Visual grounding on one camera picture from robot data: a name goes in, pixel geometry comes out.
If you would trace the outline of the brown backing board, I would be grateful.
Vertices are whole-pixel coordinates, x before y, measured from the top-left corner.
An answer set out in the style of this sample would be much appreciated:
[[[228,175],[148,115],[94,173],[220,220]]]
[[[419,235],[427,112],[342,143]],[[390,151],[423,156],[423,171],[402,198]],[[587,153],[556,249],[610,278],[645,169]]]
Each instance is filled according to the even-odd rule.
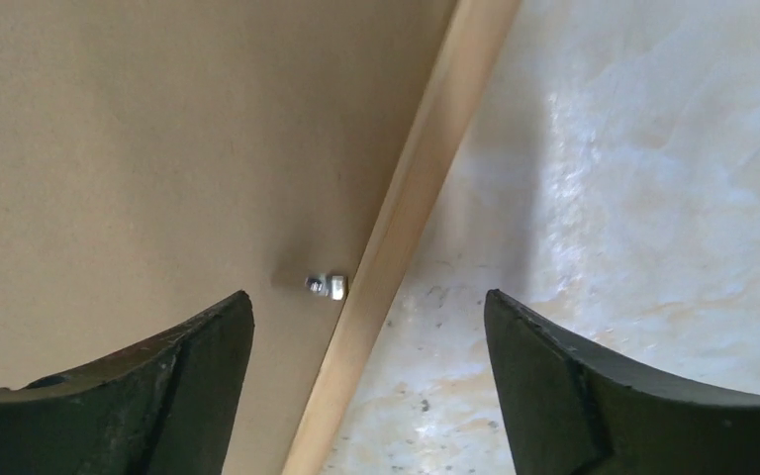
[[[454,8],[0,1],[0,387],[243,290],[225,470],[279,473]]]

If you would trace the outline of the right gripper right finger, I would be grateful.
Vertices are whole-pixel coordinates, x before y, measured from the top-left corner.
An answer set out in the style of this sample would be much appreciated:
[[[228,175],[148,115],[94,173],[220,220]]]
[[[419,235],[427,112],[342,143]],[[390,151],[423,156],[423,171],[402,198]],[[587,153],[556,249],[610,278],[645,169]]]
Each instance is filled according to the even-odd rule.
[[[490,291],[484,327],[519,474],[760,474],[760,395],[687,379]]]

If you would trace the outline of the wooden picture frame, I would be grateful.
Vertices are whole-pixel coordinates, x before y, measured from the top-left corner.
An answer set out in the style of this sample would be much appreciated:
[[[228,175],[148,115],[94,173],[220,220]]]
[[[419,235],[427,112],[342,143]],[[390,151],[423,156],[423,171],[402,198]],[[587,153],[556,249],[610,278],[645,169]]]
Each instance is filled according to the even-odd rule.
[[[283,473],[322,470],[519,6],[456,3]]]

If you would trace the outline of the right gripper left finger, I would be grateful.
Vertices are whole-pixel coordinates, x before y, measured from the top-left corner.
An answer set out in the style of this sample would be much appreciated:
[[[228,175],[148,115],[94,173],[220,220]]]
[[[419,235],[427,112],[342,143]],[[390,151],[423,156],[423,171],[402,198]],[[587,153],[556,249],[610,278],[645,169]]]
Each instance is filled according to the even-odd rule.
[[[0,388],[0,474],[219,474],[254,334],[235,292],[89,363]]]

